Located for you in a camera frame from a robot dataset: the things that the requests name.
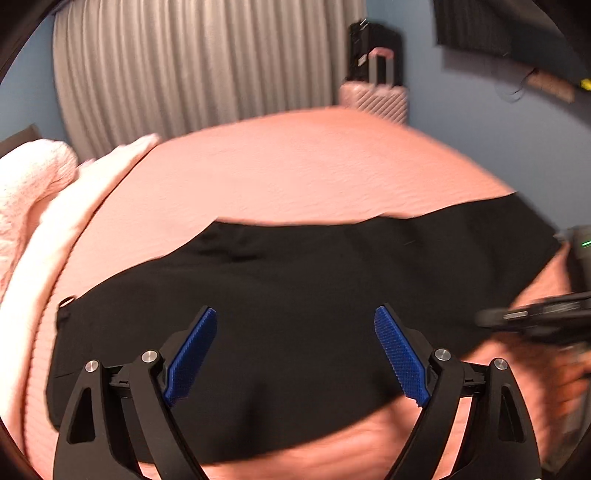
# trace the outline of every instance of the pink blanket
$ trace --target pink blanket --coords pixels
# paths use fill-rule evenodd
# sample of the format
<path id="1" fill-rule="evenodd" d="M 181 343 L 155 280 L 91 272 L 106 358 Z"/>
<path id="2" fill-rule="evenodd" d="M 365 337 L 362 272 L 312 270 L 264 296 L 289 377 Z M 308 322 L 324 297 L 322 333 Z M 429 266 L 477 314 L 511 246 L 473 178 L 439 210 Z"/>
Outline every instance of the pink blanket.
<path id="1" fill-rule="evenodd" d="M 512 190 L 468 158 L 412 129 L 329 108 L 211 128 L 155 147 L 109 195 L 72 249 L 45 309 L 25 396 L 26 453 L 51 478 L 57 433 L 45 386 L 57 303 L 133 265 L 166 254 L 216 218 L 266 224 L 412 217 Z M 561 252 L 518 303 L 568 290 Z M 556 425 L 558 369 L 540 352 L 492 339 L 470 356 L 503 356 L 530 409 L 544 455 Z M 438 476 L 448 472 L 467 415 L 462 405 Z M 341 432 L 261 458 L 205 466 L 212 479 L 381 480 L 418 417 L 404 398 Z M 146 475 L 157 478 L 153 466 Z"/>
<path id="2" fill-rule="evenodd" d="M 23 448 L 22 414 L 24 391 L 29 373 L 29 361 L 33 349 L 33 340 L 37 331 L 41 314 L 53 289 L 57 276 L 70 253 L 74 242 L 86 227 L 90 217 L 105 197 L 115 188 L 117 183 L 129 170 L 158 142 L 158 137 L 150 135 L 140 138 L 131 145 L 118 147 L 109 155 L 92 164 L 84 164 L 79 169 L 82 175 L 72 184 L 65 180 L 73 178 L 76 157 L 73 151 L 63 148 L 64 144 L 50 142 L 50 152 L 55 155 L 52 160 L 41 160 L 43 153 L 34 148 L 26 148 L 29 155 L 33 155 L 29 167 L 40 168 L 39 171 L 25 169 L 24 177 L 33 176 L 34 183 L 23 183 L 26 192 L 32 198 L 40 190 L 33 185 L 45 184 L 46 190 L 52 189 L 57 193 L 54 185 L 60 185 L 62 190 L 49 202 L 45 202 L 35 210 L 32 221 L 34 231 L 28 241 L 27 248 L 16 264 L 2 303 L 0 304 L 0 417 L 8 431 Z M 41 167 L 49 165 L 51 168 L 45 174 Z M 55 174 L 57 171 L 67 171 L 68 176 Z M 20 215 L 27 212 L 21 208 L 13 208 L 12 214 Z"/>
<path id="3" fill-rule="evenodd" d="M 27 142 L 0 158 L 0 302 L 36 227 L 33 207 L 74 180 L 76 163 L 68 145 L 45 139 Z"/>

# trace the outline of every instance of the blue gripper pad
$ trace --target blue gripper pad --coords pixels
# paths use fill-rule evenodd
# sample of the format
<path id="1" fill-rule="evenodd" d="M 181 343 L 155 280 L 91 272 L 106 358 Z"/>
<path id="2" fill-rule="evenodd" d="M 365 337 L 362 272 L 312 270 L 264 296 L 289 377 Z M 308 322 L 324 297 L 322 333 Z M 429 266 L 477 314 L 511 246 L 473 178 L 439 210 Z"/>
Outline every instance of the blue gripper pad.
<path id="1" fill-rule="evenodd" d="M 408 398 L 416 400 L 419 407 L 424 407 L 431 398 L 427 391 L 425 367 L 386 307 L 376 310 L 374 325 L 402 391 Z"/>
<path id="2" fill-rule="evenodd" d="M 207 309 L 168 366 L 163 397 L 169 407 L 189 396 L 189 391 L 216 333 L 216 311 Z"/>

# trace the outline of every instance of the metal screw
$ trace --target metal screw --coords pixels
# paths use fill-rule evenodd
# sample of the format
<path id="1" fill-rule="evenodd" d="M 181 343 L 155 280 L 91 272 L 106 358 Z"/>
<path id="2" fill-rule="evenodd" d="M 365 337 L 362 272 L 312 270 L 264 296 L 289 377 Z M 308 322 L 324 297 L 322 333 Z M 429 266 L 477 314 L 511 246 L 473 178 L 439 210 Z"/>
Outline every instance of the metal screw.
<path id="1" fill-rule="evenodd" d="M 158 358 L 158 352 L 154 352 L 153 350 L 148 350 L 142 354 L 142 362 L 147 364 L 152 363 L 154 360 Z"/>
<path id="2" fill-rule="evenodd" d="M 509 368 L 509 364 L 507 363 L 507 360 L 495 358 L 495 367 L 497 367 L 499 370 L 507 370 L 507 368 Z"/>
<path id="3" fill-rule="evenodd" d="M 442 362 L 447 362 L 452 357 L 451 353 L 444 348 L 440 348 L 439 350 L 435 350 L 435 358 L 437 360 L 441 360 Z"/>
<path id="4" fill-rule="evenodd" d="M 91 360 L 84 367 L 84 369 L 90 374 L 94 372 L 97 368 L 99 368 L 99 363 L 96 360 Z"/>

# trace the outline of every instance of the white curtain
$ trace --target white curtain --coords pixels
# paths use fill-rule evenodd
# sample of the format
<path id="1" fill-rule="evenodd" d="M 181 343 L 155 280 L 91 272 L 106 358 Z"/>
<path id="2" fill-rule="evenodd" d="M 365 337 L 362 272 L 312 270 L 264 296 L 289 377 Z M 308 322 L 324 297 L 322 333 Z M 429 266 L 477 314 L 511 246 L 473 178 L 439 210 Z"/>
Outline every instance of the white curtain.
<path id="1" fill-rule="evenodd" d="M 74 0 L 57 94 L 80 158 L 156 132 L 336 103 L 365 0 Z"/>

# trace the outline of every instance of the black cloth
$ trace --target black cloth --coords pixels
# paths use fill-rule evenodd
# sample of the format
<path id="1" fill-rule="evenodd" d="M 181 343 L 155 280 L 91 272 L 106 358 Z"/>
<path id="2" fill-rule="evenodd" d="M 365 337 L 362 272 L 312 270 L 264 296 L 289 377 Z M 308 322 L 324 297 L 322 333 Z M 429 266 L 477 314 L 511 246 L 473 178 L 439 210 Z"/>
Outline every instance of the black cloth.
<path id="1" fill-rule="evenodd" d="M 466 355 L 487 338 L 475 313 L 509 306 L 557 252 L 553 235 L 515 194 L 354 225 L 215 222 L 60 311 L 51 420 L 59 427 L 88 360 L 131 362 L 206 304 L 218 312 L 217 338 L 173 408 L 199 461 L 318 439 L 401 394 L 375 337 L 377 307 L 389 302 L 434 346 Z M 150 461 L 137 419 L 126 417 L 139 460 Z"/>

